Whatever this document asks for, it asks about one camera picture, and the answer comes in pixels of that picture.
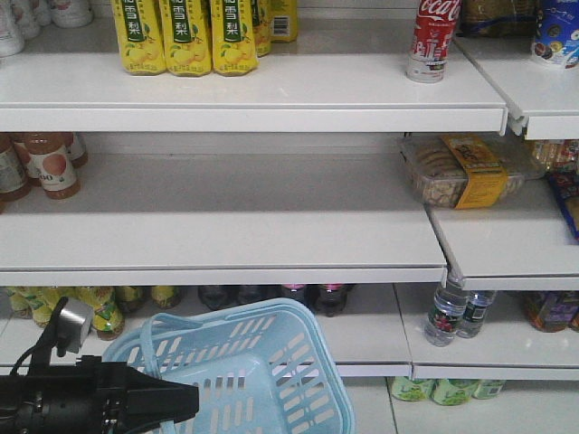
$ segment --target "coca-cola can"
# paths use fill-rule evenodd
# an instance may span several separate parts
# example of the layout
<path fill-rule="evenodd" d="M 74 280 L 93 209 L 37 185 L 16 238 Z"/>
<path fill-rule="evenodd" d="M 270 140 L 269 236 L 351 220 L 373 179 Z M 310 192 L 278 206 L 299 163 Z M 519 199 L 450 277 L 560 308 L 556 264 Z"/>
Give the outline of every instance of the coca-cola can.
<path fill-rule="evenodd" d="M 447 51 L 459 14 L 460 0 L 421 0 L 406 68 L 410 80 L 421 83 L 442 80 Z"/>

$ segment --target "water bottle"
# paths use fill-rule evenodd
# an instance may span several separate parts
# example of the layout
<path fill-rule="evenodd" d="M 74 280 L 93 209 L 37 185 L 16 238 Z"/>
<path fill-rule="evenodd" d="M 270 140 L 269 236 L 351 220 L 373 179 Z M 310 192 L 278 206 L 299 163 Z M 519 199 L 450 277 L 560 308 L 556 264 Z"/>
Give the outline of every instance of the water bottle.
<path fill-rule="evenodd" d="M 471 291 L 456 334 L 466 338 L 478 335 L 487 310 L 496 296 L 497 291 Z"/>
<path fill-rule="evenodd" d="M 428 342 L 436 346 L 446 346 L 452 342 L 457 325 L 467 306 L 469 293 L 450 276 L 446 288 L 439 283 L 434 293 L 434 306 L 428 314 L 424 334 Z"/>
<path fill-rule="evenodd" d="M 267 299 L 267 285 L 240 285 L 237 293 L 237 302 L 240 305 L 248 305 Z"/>

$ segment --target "dark soda bottle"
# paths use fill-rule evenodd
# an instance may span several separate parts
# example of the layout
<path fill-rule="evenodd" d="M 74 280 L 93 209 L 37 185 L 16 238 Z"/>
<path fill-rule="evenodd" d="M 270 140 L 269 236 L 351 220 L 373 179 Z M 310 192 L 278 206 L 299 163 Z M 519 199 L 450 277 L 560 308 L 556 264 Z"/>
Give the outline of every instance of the dark soda bottle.
<path fill-rule="evenodd" d="M 267 285 L 240 285 L 237 293 L 237 302 L 240 305 L 248 305 L 267 299 Z"/>
<path fill-rule="evenodd" d="M 235 300 L 236 287 L 230 285 L 202 285 L 198 289 L 201 302 L 211 310 L 228 307 Z"/>
<path fill-rule="evenodd" d="M 334 316 L 344 310 L 347 300 L 347 286 L 343 283 L 318 285 L 316 310 L 326 316 Z"/>

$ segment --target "shopping basket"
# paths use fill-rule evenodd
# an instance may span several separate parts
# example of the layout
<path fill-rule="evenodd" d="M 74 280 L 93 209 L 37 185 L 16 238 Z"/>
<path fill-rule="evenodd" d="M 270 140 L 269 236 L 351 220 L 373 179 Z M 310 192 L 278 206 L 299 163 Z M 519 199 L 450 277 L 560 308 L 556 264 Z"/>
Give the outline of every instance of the shopping basket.
<path fill-rule="evenodd" d="M 141 372 L 199 388 L 179 434 L 350 434 L 354 412 L 316 318 L 272 300 L 199 316 L 158 314 L 105 352 Z M 172 422 L 164 430 L 173 430 Z"/>

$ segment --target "yellow bottle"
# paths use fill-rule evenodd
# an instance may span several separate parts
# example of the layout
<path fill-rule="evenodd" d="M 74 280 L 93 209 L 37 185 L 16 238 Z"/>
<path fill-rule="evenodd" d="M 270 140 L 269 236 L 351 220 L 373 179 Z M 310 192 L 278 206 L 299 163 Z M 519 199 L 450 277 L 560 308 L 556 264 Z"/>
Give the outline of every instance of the yellow bottle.
<path fill-rule="evenodd" d="M 298 0 L 271 0 L 271 41 L 298 39 Z"/>
<path fill-rule="evenodd" d="M 252 0 L 253 39 L 257 57 L 271 51 L 271 0 Z"/>
<path fill-rule="evenodd" d="M 112 0 L 119 54 L 133 75 L 166 71 L 163 36 L 156 0 Z"/>
<path fill-rule="evenodd" d="M 161 0 L 167 69 L 199 77 L 211 72 L 209 16 L 203 0 Z"/>
<path fill-rule="evenodd" d="M 257 68 L 252 0 L 211 0 L 214 70 L 227 76 Z"/>

